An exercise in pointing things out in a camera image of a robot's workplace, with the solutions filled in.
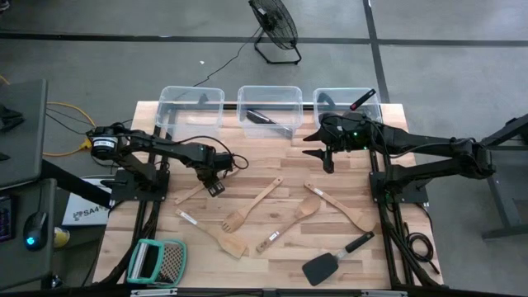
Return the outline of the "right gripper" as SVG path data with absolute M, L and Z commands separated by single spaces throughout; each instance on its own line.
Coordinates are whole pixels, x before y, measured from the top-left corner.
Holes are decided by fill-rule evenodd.
M 334 173 L 334 153 L 367 150 L 371 146 L 370 125 L 360 116 L 326 112 L 319 116 L 320 129 L 303 138 L 305 142 L 320 141 L 326 150 L 303 150 L 302 153 L 323 161 L 323 170 Z

